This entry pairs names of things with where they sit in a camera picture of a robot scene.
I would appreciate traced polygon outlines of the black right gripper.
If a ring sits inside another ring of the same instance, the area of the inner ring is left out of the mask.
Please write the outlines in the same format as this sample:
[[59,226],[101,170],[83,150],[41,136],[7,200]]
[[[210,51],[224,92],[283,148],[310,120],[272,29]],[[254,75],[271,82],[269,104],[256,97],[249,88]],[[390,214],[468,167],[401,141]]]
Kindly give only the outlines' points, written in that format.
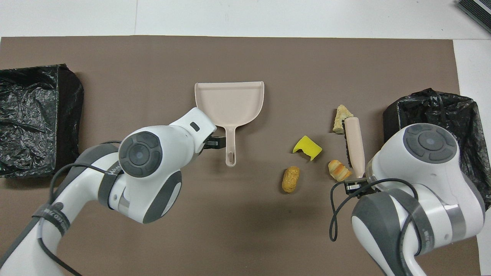
[[351,195],[355,193],[358,189],[367,187],[363,190],[358,197],[366,196],[376,192],[380,192],[377,186],[371,185],[371,181],[368,178],[363,178],[363,180],[345,180],[344,181],[345,193]]

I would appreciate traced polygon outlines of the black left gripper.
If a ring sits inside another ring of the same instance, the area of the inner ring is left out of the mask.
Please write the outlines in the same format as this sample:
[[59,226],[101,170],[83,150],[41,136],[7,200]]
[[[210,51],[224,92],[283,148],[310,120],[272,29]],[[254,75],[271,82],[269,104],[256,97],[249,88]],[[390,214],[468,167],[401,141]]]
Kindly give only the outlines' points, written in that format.
[[212,136],[211,139],[204,141],[201,150],[205,149],[222,149],[226,147],[226,137],[225,136]]

